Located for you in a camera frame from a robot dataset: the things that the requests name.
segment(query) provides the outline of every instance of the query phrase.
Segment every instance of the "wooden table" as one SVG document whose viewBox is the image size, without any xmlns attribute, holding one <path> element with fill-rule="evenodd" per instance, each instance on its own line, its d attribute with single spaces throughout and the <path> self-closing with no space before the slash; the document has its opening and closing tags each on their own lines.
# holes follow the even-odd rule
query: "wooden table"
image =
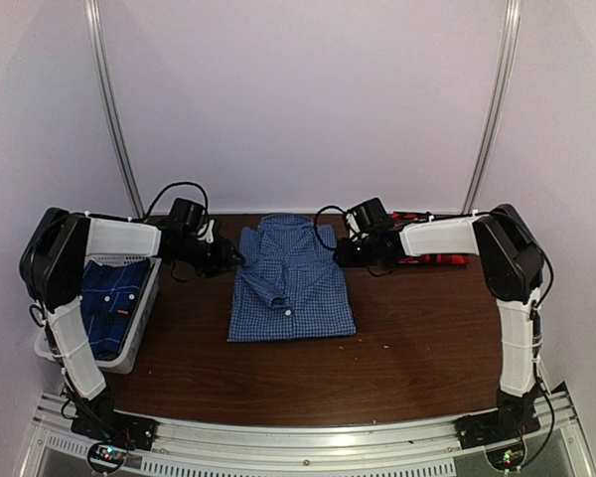
<svg viewBox="0 0 596 477">
<path fill-rule="evenodd" d="M 260 218 L 218 217 L 234 243 Z M 346 276 L 356 336 L 229 344 L 234 274 L 184 284 L 164 266 L 134 370 L 107 376 L 117 407 L 216 423 L 338 425 L 495 406 L 501 327 L 478 259 Z"/>
</svg>

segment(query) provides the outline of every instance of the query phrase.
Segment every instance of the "red fabric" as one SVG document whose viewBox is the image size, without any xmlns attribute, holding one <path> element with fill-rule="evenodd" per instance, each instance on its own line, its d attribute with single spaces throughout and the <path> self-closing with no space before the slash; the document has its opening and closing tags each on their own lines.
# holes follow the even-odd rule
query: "red fabric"
<svg viewBox="0 0 596 477">
<path fill-rule="evenodd" d="M 405 223 L 415 222 L 419 217 L 426 218 L 428 214 L 416 214 L 409 212 L 395 212 L 390 215 L 397 223 L 402 221 Z M 421 256 L 407 256 L 399 261 L 402 265 L 417 265 L 417 264 L 431 264 L 431 265 L 467 265 L 470 263 L 468 255 L 460 255 L 456 253 L 440 253 L 432 255 Z"/>
</svg>

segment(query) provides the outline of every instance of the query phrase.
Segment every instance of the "metal pole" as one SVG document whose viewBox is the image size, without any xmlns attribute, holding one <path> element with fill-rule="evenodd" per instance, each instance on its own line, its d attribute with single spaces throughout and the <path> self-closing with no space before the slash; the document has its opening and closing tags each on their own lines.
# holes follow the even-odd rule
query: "metal pole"
<svg viewBox="0 0 596 477">
<path fill-rule="evenodd" d="M 486 119 L 486 127 L 484 135 L 479 146 L 479 154 L 477 156 L 477 163 L 473 172 L 473 177 L 470 182 L 468 194 L 462 207 L 462 214 L 469 213 L 475 204 L 477 195 L 481 188 L 481 183 L 486 172 L 486 166 L 495 143 L 495 136 L 499 129 L 499 122 L 501 120 L 502 106 L 508 83 L 510 82 L 510 75 L 512 73 L 513 64 L 515 62 L 515 52 L 517 50 L 517 40 L 519 39 L 519 26 L 521 23 L 521 0 L 508 0 L 506 8 L 506 23 L 504 25 L 504 33 L 501 41 L 501 49 L 499 53 L 499 64 L 497 65 L 497 77 L 495 79 L 495 87 L 490 101 L 490 108 L 488 110 L 488 118 Z"/>
<path fill-rule="evenodd" d="M 139 196 L 139 189 L 135 181 L 130 160 L 128 158 L 128 150 L 123 138 L 121 124 L 119 122 L 119 114 L 115 103 L 114 94 L 112 91 L 112 82 L 110 80 L 110 70 L 108 69 L 108 61 L 106 58 L 106 47 L 104 44 L 103 31 L 101 29 L 101 20 L 99 18 L 99 2 L 98 0 L 85 0 L 86 9 L 86 23 L 88 25 L 88 32 L 90 33 L 90 43 L 92 45 L 92 52 L 95 60 L 95 69 L 97 72 L 97 79 L 99 82 L 99 90 L 101 92 L 101 99 L 103 101 L 103 108 L 108 124 L 108 131 L 112 139 L 112 145 L 121 171 L 128 199 L 136 217 L 143 217 L 144 208 Z"/>
</svg>

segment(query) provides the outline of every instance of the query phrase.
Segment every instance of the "folded shirt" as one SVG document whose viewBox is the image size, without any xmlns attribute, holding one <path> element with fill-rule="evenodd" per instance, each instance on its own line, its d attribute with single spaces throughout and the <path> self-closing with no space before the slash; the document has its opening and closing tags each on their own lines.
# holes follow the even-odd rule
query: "folded shirt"
<svg viewBox="0 0 596 477">
<path fill-rule="evenodd" d="M 319 232 L 327 245 L 336 245 L 331 226 Z M 256 231 L 242 230 L 240 252 L 247 262 L 236 273 L 229 341 L 356 333 L 345 275 L 318 243 L 310 219 L 267 217 Z"/>
<path fill-rule="evenodd" d="M 150 260 L 126 266 L 90 261 L 81 286 L 81 320 L 95 358 L 110 361 L 119 356 L 150 272 Z"/>
</svg>

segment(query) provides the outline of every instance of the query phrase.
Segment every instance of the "laundry basket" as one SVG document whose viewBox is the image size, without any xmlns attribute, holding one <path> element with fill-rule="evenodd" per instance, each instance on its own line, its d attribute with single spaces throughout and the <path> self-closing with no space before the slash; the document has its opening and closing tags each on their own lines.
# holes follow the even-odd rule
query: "laundry basket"
<svg viewBox="0 0 596 477">
<path fill-rule="evenodd" d="M 86 262 L 90 260 L 99 263 L 100 265 L 108 266 L 126 266 L 137 261 L 144 260 L 145 256 L 136 255 L 93 255 L 86 258 Z M 146 285 L 143 289 L 139 304 L 135 308 L 133 315 L 130 317 L 131 323 L 126 339 L 121 347 L 119 356 L 112 361 L 95 361 L 97 366 L 102 371 L 110 373 L 117 373 L 120 375 L 127 375 L 132 371 L 139 352 L 139 345 L 143 332 L 146 329 L 152 305 L 157 297 L 159 291 L 159 265 L 161 258 L 150 258 L 151 268 L 148 274 Z M 36 338 L 34 349 L 36 355 L 45 358 L 49 361 L 54 361 L 51 351 L 49 351 L 49 344 L 44 330 L 40 330 Z"/>
</svg>

